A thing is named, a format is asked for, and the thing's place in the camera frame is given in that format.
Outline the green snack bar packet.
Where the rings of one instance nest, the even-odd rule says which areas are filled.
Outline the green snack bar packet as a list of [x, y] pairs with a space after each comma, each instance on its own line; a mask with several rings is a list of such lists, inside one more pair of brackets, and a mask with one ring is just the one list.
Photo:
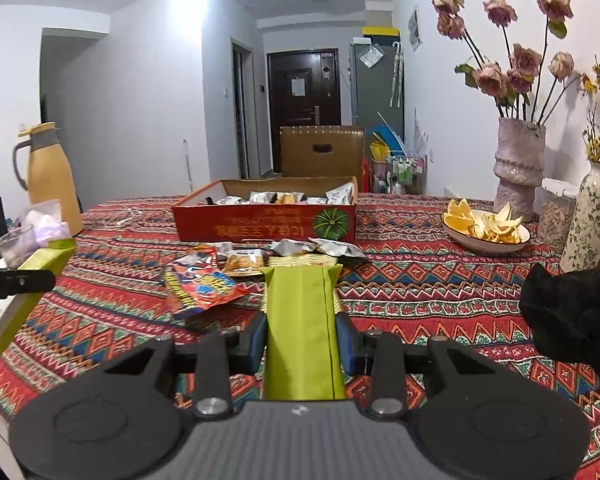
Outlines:
[[338, 350], [335, 292], [342, 266], [269, 266], [268, 344], [262, 382], [267, 401], [346, 397]]

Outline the white printed snack packet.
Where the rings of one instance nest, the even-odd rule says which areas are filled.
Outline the white printed snack packet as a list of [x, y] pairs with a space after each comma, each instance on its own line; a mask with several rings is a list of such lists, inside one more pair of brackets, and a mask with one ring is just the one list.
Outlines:
[[354, 195], [354, 185], [347, 182], [325, 193], [329, 205], [351, 205]]

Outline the white green snack packet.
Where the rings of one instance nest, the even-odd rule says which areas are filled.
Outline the white green snack packet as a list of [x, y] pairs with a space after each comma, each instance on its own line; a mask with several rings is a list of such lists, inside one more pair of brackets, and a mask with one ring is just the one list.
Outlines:
[[[59, 278], [70, 257], [76, 250], [76, 240], [54, 240], [46, 247], [38, 248], [18, 269], [8, 270], [51, 270]], [[0, 261], [0, 269], [7, 269]], [[0, 299], [0, 354], [9, 346], [33, 308], [46, 292], [19, 294]]]

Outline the glass cup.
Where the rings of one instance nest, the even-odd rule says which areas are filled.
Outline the glass cup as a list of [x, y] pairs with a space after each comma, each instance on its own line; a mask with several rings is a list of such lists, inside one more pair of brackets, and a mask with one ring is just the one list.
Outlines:
[[17, 226], [0, 238], [0, 254], [9, 268], [18, 268], [37, 249], [33, 226]]

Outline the red colourful snack bag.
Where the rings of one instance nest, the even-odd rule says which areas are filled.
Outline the red colourful snack bag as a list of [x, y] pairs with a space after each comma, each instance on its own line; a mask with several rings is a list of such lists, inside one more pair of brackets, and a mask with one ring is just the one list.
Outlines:
[[220, 270], [216, 249], [206, 245], [167, 264], [163, 283], [174, 318], [192, 318], [247, 295], [245, 286]]

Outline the clear orange cracker packet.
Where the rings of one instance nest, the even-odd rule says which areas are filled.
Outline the clear orange cracker packet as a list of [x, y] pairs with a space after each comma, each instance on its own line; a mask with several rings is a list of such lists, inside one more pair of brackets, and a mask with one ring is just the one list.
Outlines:
[[231, 250], [222, 272], [231, 278], [246, 278], [260, 274], [264, 267], [264, 253], [259, 248]]

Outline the patterned red tablecloth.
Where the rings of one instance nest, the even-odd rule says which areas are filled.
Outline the patterned red tablecloth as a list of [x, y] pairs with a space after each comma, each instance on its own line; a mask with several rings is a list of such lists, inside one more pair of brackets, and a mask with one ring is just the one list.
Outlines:
[[[128, 198], [84, 214], [76, 252], [55, 289], [0, 355], [3, 476], [20, 477], [8, 426], [38, 394], [151, 337], [191, 342], [205, 330], [246, 324], [260, 307], [262, 287], [249, 282], [237, 304], [197, 323], [172, 318], [162, 271], [188, 251], [176, 234], [172, 203], [169, 196]], [[585, 364], [542, 356], [518, 309], [531, 267], [556, 272], [557, 257], [539, 242], [514, 256], [472, 254], [445, 234], [445, 208], [437, 197], [361, 195], [355, 241], [364, 258], [342, 269], [342, 306], [360, 330], [378, 328], [408, 344], [448, 337], [577, 404], [591, 427], [579, 477], [600, 479], [600, 376]]]

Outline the clear snack packet right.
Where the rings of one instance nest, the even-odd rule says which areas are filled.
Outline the clear snack packet right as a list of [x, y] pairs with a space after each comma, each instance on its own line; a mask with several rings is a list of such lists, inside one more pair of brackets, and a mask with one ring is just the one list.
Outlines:
[[328, 238], [310, 237], [310, 242], [318, 252], [334, 258], [359, 258], [364, 259], [362, 249], [355, 244], [342, 242], [341, 240], [329, 240]]

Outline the yellow thermos jug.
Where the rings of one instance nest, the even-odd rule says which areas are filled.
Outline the yellow thermos jug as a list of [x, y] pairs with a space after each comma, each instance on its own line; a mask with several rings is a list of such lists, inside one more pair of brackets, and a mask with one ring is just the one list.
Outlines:
[[[44, 122], [18, 133], [20, 142], [12, 150], [12, 166], [20, 186], [28, 193], [30, 204], [59, 200], [61, 220], [68, 223], [69, 232], [76, 236], [83, 231], [82, 212], [71, 167], [60, 145], [54, 122]], [[27, 174], [20, 174], [17, 155], [27, 148]]]

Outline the red cardboard box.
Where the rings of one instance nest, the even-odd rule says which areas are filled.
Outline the red cardboard box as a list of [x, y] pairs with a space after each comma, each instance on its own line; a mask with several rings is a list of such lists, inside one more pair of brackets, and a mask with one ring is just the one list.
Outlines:
[[[325, 193], [352, 182], [351, 205], [329, 205]], [[243, 205], [215, 205], [235, 195]], [[178, 237], [183, 242], [255, 242], [308, 240], [310, 237], [352, 242], [358, 206], [355, 177], [277, 177], [217, 180], [172, 205]]]

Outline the white packet in box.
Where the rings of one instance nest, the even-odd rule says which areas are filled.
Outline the white packet in box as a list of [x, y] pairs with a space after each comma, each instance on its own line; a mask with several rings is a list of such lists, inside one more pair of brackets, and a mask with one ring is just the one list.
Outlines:
[[242, 198], [240, 196], [229, 195], [229, 196], [219, 198], [214, 203], [215, 203], [215, 205], [220, 205], [220, 206], [233, 206], [233, 205], [246, 204], [246, 203], [248, 203], [248, 200], [245, 200], [244, 198]]

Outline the bowl of orange peels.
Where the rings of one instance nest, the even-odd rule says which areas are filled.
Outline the bowl of orange peels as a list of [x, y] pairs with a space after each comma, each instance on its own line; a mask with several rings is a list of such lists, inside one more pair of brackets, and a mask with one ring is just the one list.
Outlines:
[[445, 232], [457, 243], [473, 252], [507, 255], [520, 252], [531, 240], [522, 218], [513, 217], [513, 208], [506, 203], [498, 212], [471, 208], [464, 198], [450, 200], [441, 222]]

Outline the storage rack with items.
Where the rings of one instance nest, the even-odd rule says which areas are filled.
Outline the storage rack with items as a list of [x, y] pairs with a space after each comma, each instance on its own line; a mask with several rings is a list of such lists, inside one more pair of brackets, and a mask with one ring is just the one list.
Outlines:
[[425, 156], [404, 151], [400, 139], [391, 131], [370, 133], [370, 190], [376, 194], [422, 195], [425, 193]]

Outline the brown cardboard chair back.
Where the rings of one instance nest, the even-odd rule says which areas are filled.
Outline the brown cardboard chair back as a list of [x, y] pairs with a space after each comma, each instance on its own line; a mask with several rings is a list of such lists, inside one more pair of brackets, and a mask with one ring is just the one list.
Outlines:
[[356, 177], [363, 174], [365, 132], [358, 126], [280, 128], [285, 177]]

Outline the black cloth sleeve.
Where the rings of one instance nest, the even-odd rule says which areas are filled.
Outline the black cloth sleeve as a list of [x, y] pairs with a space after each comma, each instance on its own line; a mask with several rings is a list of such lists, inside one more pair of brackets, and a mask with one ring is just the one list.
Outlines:
[[600, 266], [553, 275], [535, 264], [521, 287], [519, 310], [543, 356], [586, 364], [600, 376]]

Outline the pink ribbed vase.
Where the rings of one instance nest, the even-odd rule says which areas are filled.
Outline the pink ribbed vase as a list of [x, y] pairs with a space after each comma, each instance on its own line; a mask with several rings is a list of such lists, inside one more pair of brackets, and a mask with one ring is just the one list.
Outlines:
[[515, 118], [498, 120], [498, 147], [493, 167], [498, 177], [494, 211], [509, 204], [514, 218], [534, 217], [535, 189], [544, 178], [546, 128]]

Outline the floral white vase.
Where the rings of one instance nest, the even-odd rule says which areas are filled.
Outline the floral white vase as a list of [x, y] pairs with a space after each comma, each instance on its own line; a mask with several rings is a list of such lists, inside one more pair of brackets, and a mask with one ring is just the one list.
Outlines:
[[560, 270], [565, 273], [590, 270], [600, 263], [600, 162], [590, 165], [580, 184], [560, 258]]

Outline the dark entrance door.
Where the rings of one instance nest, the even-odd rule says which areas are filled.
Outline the dark entrance door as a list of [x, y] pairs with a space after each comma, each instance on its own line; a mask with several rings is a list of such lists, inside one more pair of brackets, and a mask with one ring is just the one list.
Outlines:
[[340, 126], [340, 73], [337, 49], [269, 53], [273, 170], [282, 171], [282, 134], [287, 126]]

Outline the grey refrigerator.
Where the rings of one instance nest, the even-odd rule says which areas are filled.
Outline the grey refrigerator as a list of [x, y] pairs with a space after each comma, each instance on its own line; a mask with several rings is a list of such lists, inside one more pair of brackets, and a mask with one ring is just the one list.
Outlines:
[[[373, 66], [363, 62], [367, 50], [375, 48], [382, 57]], [[349, 49], [352, 124], [370, 130], [388, 125], [404, 139], [403, 107], [398, 105], [398, 88], [391, 93], [396, 48], [388, 44], [351, 44]]]

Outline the dried pink roses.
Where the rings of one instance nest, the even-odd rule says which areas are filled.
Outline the dried pink roses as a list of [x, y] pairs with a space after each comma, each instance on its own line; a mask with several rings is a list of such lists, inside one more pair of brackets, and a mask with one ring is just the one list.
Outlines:
[[454, 72], [464, 77], [465, 86], [494, 101], [501, 118], [520, 119], [535, 126], [545, 125], [566, 90], [577, 81], [576, 63], [566, 51], [548, 54], [548, 40], [563, 40], [567, 22], [573, 18], [571, 0], [535, 0], [544, 16], [543, 47], [537, 51], [509, 38], [508, 29], [518, 21], [514, 7], [506, 0], [486, 0], [486, 19], [501, 33], [506, 61], [490, 58], [468, 32], [464, 18], [465, 0], [431, 0], [437, 13], [437, 31], [449, 40], [462, 40], [470, 60]]

